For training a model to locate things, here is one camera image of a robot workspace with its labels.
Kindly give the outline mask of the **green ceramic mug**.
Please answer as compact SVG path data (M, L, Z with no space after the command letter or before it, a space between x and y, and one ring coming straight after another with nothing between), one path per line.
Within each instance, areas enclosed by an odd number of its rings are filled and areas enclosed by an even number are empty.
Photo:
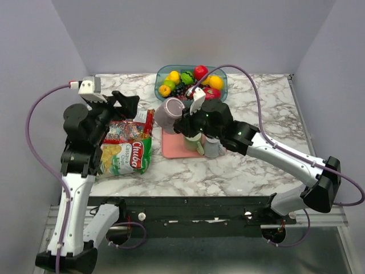
M184 137L184 147L188 151L197 152L199 155L204 155L204 148L202 142L202 133L198 133L194 137Z

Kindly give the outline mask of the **purple ceramic mug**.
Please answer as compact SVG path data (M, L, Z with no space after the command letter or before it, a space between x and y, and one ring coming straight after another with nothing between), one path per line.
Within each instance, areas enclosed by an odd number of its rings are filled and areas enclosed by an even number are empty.
M181 118L185 105L177 98L168 98L155 111L156 123L167 133L175 134L174 122Z

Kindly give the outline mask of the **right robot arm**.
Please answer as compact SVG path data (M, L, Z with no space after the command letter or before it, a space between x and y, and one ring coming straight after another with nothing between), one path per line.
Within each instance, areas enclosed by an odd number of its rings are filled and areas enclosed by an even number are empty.
M231 152L248 155L270 163L301 181L301 186L269 196L257 217L270 224L301 209L329 213L341 184L338 176L340 161L324 160L298 152L288 146L279 148L273 139L265 139L263 132L246 122L234 120L229 106L219 99L205 101L194 113L185 108L173 129L186 137L198 133L217 139Z

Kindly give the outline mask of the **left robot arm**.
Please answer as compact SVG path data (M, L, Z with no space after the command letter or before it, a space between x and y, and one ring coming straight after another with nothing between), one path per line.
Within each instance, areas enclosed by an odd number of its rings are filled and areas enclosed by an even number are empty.
M139 100L137 95L125 96L113 91L101 102L89 102L90 109L79 103L64 111L67 138L57 173L63 192L54 234L46 251L37 254L37 267L55 273L92 273L103 237L113 225L125 222L123 204L111 202L100 205L91 222L84 223L110 123L134 118Z

